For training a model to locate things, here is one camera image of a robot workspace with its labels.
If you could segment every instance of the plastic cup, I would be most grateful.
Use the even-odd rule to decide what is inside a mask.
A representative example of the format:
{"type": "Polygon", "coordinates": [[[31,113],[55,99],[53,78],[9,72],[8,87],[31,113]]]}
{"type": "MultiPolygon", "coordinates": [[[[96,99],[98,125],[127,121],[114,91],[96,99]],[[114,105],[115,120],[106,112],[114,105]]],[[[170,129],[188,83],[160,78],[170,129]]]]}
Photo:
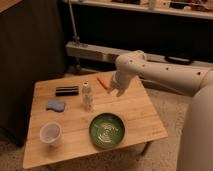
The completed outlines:
{"type": "Polygon", "coordinates": [[[58,147],[61,144],[61,126],[56,122],[49,122],[40,130],[40,140],[50,146],[58,147]]]}

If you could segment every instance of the bowl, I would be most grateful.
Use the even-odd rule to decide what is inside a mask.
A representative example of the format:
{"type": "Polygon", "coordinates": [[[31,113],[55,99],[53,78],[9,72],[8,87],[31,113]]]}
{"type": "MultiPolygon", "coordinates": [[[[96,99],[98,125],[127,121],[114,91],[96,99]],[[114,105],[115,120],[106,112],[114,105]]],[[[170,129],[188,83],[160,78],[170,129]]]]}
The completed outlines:
{"type": "Polygon", "coordinates": [[[92,120],[89,134],[95,145],[108,149],[117,146],[122,141],[125,127],[117,115],[102,113],[92,120]]]}

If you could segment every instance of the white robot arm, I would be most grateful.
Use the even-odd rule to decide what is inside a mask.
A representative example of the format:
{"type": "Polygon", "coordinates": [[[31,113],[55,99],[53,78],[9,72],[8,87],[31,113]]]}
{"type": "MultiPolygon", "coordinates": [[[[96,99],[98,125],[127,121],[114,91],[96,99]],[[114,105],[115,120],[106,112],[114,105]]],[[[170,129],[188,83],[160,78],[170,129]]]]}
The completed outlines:
{"type": "Polygon", "coordinates": [[[142,51],[120,55],[116,67],[109,93],[117,89],[117,96],[122,95],[131,79],[139,75],[193,96],[182,131],[177,170],[213,170],[212,68],[148,62],[142,51]]]}
{"type": "Polygon", "coordinates": [[[212,68],[148,62],[142,51],[120,55],[116,59],[116,68],[108,92],[117,89],[117,96],[124,93],[136,75],[189,96],[213,83],[212,68]]]}

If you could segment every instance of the water bottle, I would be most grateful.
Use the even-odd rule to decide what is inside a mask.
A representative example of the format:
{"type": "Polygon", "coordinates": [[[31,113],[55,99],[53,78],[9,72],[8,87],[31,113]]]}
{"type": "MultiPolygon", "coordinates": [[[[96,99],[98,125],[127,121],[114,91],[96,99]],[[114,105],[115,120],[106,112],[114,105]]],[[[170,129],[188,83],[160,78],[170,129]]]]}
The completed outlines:
{"type": "Polygon", "coordinates": [[[83,107],[85,110],[93,109],[93,97],[92,97],[92,89],[88,82],[83,83],[82,87],[82,100],[83,107]]]}

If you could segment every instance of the tiled floor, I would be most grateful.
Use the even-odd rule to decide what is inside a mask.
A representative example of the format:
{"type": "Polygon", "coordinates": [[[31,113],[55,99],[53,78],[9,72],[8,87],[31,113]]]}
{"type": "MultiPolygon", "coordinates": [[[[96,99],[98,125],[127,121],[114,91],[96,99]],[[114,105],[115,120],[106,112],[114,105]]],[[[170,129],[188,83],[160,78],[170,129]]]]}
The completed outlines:
{"type": "MultiPolygon", "coordinates": [[[[145,157],[140,156],[143,145],[122,150],[110,151],[89,157],[39,167],[30,171],[173,171],[176,168],[181,129],[190,98],[170,92],[147,89],[147,92],[160,114],[169,137],[154,142],[145,157]]],[[[0,142],[0,170],[22,169],[23,148],[0,142]]]]}

